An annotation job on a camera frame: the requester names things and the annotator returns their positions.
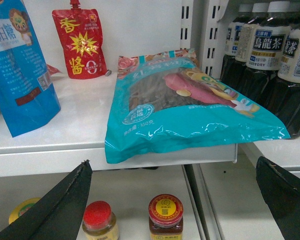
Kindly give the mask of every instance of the red sauce pouch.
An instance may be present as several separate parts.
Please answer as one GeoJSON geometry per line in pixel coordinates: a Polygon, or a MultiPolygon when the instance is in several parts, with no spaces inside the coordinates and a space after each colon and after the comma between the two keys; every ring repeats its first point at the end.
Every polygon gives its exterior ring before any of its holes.
{"type": "Polygon", "coordinates": [[[52,17],[63,48],[71,79],[93,79],[105,75],[107,66],[101,49],[103,35],[96,9],[81,9],[71,0],[71,9],[53,10],[52,17]]]}

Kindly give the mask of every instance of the bottle cap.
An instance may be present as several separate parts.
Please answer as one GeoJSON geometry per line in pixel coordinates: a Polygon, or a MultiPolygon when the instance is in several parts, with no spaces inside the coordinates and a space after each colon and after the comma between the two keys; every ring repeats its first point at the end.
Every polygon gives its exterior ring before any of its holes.
{"type": "Polygon", "coordinates": [[[149,203],[149,217],[159,227],[169,228],[177,225],[183,213],[181,201],[171,194],[155,196],[149,203]]]}
{"type": "Polygon", "coordinates": [[[268,13],[285,13],[289,9],[289,1],[272,1],[269,4],[268,13]]]}
{"type": "Polygon", "coordinates": [[[269,8],[268,2],[259,2],[253,4],[252,12],[253,13],[266,13],[269,8]]]}
{"type": "Polygon", "coordinates": [[[240,13],[249,13],[252,11],[252,8],[253,8],[253,4],[240,4],[239,6],[239,12],[240,13]]]}
{"type": "Polygon", "coordinates": [[[290,2],[289,9],[287,12],[295,13],[300,11],[300,2],[290,2]]]}
{"type": "Polygon", "coordinates": [[[89,230],[105,228],[111,220],[111,207],[105,201],[95,201],[89,204],[83,214],[83,223],[89,230]]]}

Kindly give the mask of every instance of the yellow starburst graphic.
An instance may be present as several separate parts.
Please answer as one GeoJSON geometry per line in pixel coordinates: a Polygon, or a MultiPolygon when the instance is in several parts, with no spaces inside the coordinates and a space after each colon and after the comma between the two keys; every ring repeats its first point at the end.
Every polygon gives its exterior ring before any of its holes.
{"type": "Polygon", "coordinates": [[[94,45],[97,41],[93,41],[93,37],[88,39],[88,33],[85,32],[85,35],[82,36],[81,32],[79,33],[79,36],[70,36],[70,38],[73,40],[73,43],[71,45],[74,46],[71,50],[76,50],[76,53],[81,53],[81,57],[84,55],[85,52],[87,52],[90,56],[92,53],[96,53],[98,46],[94,45]]]}

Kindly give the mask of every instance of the yellow lid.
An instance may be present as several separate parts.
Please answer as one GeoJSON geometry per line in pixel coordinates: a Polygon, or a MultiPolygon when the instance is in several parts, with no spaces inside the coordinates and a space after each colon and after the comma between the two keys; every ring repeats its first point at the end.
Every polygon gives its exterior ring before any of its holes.
{"type": "Polygon", "coordinates": [[[28,211],[33,205],[36,204],[41,199],[41,197],[33,197],[24,202],[20,203],[10,214],[9,216],[9,224],[13,223],[17,220],[22,214],[28,211]]]}

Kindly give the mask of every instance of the white bottle cap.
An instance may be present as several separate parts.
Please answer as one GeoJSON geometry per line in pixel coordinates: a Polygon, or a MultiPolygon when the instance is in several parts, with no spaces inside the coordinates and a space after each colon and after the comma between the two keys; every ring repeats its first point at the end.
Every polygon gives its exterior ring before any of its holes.
{"type": "Polygon", "coordinates": [[[259,2],[253,4],[252,12],[253,13],[266,13],[268,12],[269,3],[268,2],[259,2]]]}
{"type": "Polygon", "coordinates": [[[239,12],[240,13],[249,13],[252,11],[253,4],[240,4],[239,6],[239,12]]]}
{"type": "Polygon", "coordinates": [[[289,9],[289,1],[272,1],[269,4],[268,13],[285,13],[289,9]]]}
{"type": "Polygon", "coordinates": [[[290,6],[288,9],[289,13],[295,13],[300,11],[300,2],[290,2],[290,6]]]}

